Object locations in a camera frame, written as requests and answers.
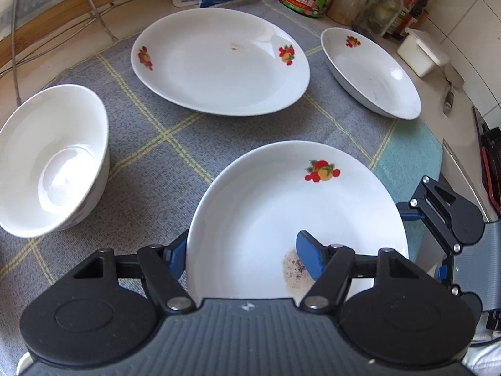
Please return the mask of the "stained white fruit plate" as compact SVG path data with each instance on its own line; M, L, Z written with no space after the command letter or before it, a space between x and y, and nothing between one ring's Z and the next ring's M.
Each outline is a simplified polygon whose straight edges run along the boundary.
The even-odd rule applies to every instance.
M279 142L242 155L206 190L189 228L189 293L301 300L312 285L296 253L303 230L359 255L408 254L396 205L369 168L325 144Z

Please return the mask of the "white bowl purple flowers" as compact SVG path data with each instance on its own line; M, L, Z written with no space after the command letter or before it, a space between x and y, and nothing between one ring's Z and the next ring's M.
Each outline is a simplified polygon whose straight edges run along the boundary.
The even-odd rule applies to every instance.
M76 84L27 99L1 129L1 227L35 238L82 222L105 191L109 121L101 98Z

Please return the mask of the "white fruit plate back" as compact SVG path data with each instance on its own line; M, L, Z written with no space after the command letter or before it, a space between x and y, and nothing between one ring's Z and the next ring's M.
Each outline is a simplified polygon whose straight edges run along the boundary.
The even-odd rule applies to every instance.
M131 63L161 98L219 116L283 110L302 97L311 75L307 56L286 31L226 8L158 19L137 37Z

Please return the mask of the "small metal spatula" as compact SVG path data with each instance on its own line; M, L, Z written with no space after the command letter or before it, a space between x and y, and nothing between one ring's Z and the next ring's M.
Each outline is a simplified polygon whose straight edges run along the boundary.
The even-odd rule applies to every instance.
M449 116L454 105L455 91L464 86L464 78L462 78L462 76L451 64L445 65L443 72L448 83L448 88L443 101L442 112L445 116Z

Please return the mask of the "white plastic container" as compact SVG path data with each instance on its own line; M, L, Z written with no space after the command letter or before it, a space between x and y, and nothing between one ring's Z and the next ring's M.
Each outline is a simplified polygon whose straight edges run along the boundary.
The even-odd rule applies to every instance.
M419 78L450 62L450 57L429 33L411 28L406 28L405 31L408 35L396 53Z

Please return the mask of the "grey teal checked towel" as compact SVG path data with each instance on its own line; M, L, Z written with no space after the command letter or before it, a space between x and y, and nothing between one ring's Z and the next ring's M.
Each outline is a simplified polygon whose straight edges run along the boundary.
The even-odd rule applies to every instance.
M132 254L169 243L188 228L202 195L233 160L264 144L298 139L338 148L370 168L396 201L423 176L438 177L442 147L421 120L379 116L358 104L330 74L320 45L329 19L309 19L277 0L245 0L237 9L280 26L307 54L306 96L268 116L229 118L185 110L135 76L131 38L55 78L96 92L110 121L111 170L104 195L78 225L43 237L1 236L1 372L12 375L25 345L25 307L96 249Z

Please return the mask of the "clear glass oil bottle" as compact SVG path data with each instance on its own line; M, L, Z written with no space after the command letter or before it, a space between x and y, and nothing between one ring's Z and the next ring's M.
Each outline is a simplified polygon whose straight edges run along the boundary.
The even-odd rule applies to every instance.
M402 8L403 0L366 0L351 28L375 41L385 34Z

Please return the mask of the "red label sauce bottle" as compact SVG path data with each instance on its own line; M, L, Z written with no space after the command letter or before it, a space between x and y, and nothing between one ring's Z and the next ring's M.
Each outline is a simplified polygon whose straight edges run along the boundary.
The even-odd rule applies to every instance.
M408 35L409 28L417 28L428 17L436 0L402 0L402 10L384 34L398 41Z

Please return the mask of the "yellow lid spice jar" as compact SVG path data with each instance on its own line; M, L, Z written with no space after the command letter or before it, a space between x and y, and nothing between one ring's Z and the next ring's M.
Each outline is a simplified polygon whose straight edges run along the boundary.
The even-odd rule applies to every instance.
M350 26L355 19L363 0L333 0L327 16L335 22Z

